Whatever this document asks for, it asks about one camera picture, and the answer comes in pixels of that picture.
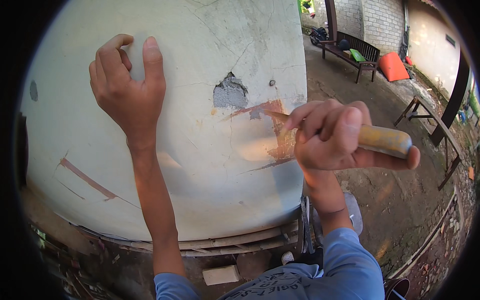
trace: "blue shirt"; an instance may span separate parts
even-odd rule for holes
[[[193,284],[172,273],[154,278],[156,298],[200,300]],[[270,299],[368,299],[383,300],[382,271],[375,258],[360,245],[349,228],[337,228],[324,240],[324,268],[317,264],[291,263],[268,270],[220,300]]]

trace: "left hand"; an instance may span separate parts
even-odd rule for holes
[[[166,84],[162,53],[153,36],[143,45],[145,80],[130,77],[132,63],[120,47],[132,42],[133,36],[116,35],[98,49],[88,69],[98,105],[122,128],[134,150],[155,146]]]

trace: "motorcycle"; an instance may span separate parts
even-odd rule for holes
[[[325,27],[328,28],[328,22],[325,22]],[[312,32],[310,33],[310,41],[314,46],[317,46],[321,41],[328,40],[328,33],[325,28],[312,26]]]

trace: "dark wooden post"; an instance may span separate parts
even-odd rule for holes
[[[450,100],[448,101],[447,107],[445,108],[444,114],[442,115],[442,121],[445,123],[445,126],[447,128],[450,128],[456,114],[458,113],[458,110],[460,109],[463,96],[467,89],[469,73],[470,66],[468,65],[468,62],[463,55],[463,52],[460,51],[460,63],[458,65],[458,73],[456,75],[455,86],[453,87],[452,95],[450,96]],[[433,133],[430,135],[430,140],[436,147],[440,144],[444,136],[444,132],[442,131],[440,126],[437,125],[437,128],[435,128]]]
[[[325,9],[327,10],[329,40],[336,41],[337,25],[336,25],[336,12],[335,12],[334,1],[325,0]]]

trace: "hand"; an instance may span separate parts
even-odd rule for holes
[[[407,159],[358,148],[363,124],[372,124],[365,103],[356,101],[342,105],[329,99],[296,108],[285,127],[289,130],[299,128],[295,157],[304,172],[367,167],[402,170],[418,166],[420,151],[415,146],[410,148]]]
[[[166,89],[163,57],[153,36],[143,46],[145,80],[130,77],[132,63],[120,47],[132,42],[133,36],[113,37],[98,49],[88,68],[96,102],[125,132],[131,150],[155,146]]]

